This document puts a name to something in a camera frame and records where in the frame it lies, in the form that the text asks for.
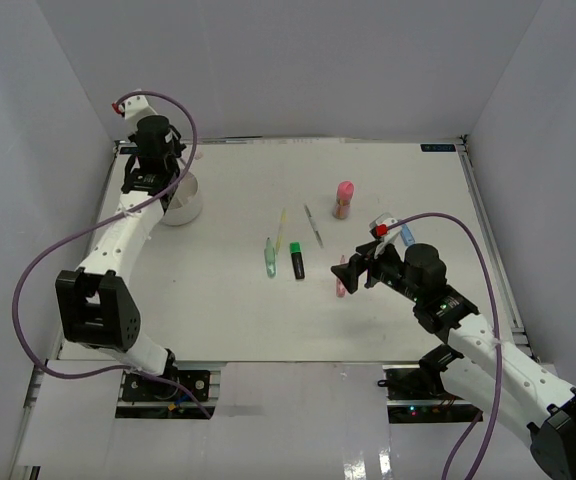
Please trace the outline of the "pink translucent highlighter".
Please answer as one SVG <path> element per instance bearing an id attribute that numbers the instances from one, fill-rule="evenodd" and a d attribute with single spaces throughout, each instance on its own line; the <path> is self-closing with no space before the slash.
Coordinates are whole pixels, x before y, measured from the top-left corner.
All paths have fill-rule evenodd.
<path id="1" fill-rule="evenodd" d="M 344 255 L 341 256 L 340 258 L 340 263 L 344 264 L 346 262 L 346 258 Z M 336 296 L 338 298 L 343 298 L 346 294 L 346 289 L 345 286 L 343 285 L 343 283 L 341 282 L 341 280 L 339 278 L 336 279 Z"/>

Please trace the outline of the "black highlighter green cap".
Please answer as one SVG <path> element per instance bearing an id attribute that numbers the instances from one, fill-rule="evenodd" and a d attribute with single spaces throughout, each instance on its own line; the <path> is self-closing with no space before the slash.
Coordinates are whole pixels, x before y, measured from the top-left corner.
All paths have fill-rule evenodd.
<path id="1" fill-rule="evenodd" d="M 299 242 L 291 242 L 289 245 L 290 257 L 292 262 L 292 268 L 294 277 L 296 280 L 305 279 L 305 267 L 302 256 L 302 250 Z"/>

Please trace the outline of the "grey white pen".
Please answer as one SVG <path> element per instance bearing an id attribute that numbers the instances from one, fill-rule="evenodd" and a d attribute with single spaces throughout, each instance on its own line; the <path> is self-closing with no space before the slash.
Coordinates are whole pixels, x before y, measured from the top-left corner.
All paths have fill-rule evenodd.
<path id="1" fill-rule="evenodd" d="M 311 212 L 311 210 L 309 209 L 309 207 L 308 207 L 307 204 L 304 203 L 303 206 L 304 206 L 304 211 L 305 211 L 305 214 L 306 214 L 307 219 L 308 219 L 308 221 L 309 221 L 309 224 L 310 224 L 310 226 L 311 226 L 311 228 L 312 228 L 313 234 L 314 234 L 314 236 L 315 236 L 315 238 L 316 238 L 317 244 L 319 245 L 319 247 L 320 247 L 321 249 L 323 249 L 323 248 L 324 248 L 324 243 L 323 243 L 323 240 L 322 240 L 322 237 L 321 237 L 321 234 L 320 234 L 318 225 L 317 225 L 317 223 L 316 223 L 316 221 L 315 221 L 315 219 L 314 219 L 314 216 L 312 215 L 312 212 Z"/>

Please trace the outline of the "yellow pen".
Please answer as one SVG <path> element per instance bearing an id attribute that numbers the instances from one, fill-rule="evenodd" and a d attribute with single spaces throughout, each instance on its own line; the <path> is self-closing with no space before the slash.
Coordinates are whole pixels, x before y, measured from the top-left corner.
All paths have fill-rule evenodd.
<path id="1" fill-rule="evenodd" d="M 275 253 L 278 253 L 280 248 L 281 248 L 282 239 L 283 239 L 283 232 L 284 232 L 285 223 L 286 223 L 286 214 L 287 214 L 286 208 L 283 208 L 281 215 L 280 215 L 278 232 L 277 232 L 276 241 L 275 241 Z"/>

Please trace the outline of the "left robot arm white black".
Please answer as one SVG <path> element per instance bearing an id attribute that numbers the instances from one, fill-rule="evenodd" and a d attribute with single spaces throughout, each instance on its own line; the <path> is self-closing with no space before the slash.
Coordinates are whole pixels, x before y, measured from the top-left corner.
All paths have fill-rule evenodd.
<path id="1" fill-rule="evenodd" d="M 111 223 L 91 253 L 74 271 L 59 273 L 55 289 L 65 339 L 99 350 L 135 370 L 146 372 L 145 387 L 167 399 L 179 387 L 168 366 L 171 353 L 141 331 L 141 315 L 129 291 L 138 256 L 174 195 L 184 147 L 167 117 L 148 115 L 136 123 L 136 153 L 126 164 Z"/>

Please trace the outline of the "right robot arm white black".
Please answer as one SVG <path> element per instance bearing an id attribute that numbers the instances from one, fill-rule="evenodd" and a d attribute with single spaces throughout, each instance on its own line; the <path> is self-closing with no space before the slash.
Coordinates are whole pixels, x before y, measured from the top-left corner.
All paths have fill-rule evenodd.
<path id="1" fill-rule="evenodd" d="M 416 244 L 399 255 L 371 242 L 331 269 L 348 293 L 383 284 L 413 301 L 419 324 L 441 346 L 420 361 L 421 390 L 440 399 L 448 392 L 498 420 L 529 449 L 551 479 L 576 479 L 576 386 L 551 373 L 493 326 L 446 279 L 437 249 Z"/>

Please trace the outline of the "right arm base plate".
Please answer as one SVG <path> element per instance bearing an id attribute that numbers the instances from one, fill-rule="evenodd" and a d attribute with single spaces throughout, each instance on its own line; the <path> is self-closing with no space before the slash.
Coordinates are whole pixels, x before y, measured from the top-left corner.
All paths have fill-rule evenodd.
<path id="1" fill-rule="evenodd" d="M 416 365 L 386 366 L 376 384 L 385 391 L 391 425 L 468 424 L 480 414 Z"/>

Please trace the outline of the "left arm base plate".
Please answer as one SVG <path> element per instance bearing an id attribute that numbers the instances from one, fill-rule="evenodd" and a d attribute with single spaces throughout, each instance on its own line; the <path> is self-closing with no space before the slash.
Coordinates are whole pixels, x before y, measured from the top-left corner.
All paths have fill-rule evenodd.
<path id="1" fill-rule="evenodd" d="M 219 394 L 220 373 L 199 368 L 177 369 L 169 383 L 136 373 L 122 377 L 115 409 L 117 419 L 208 420 Z"/>

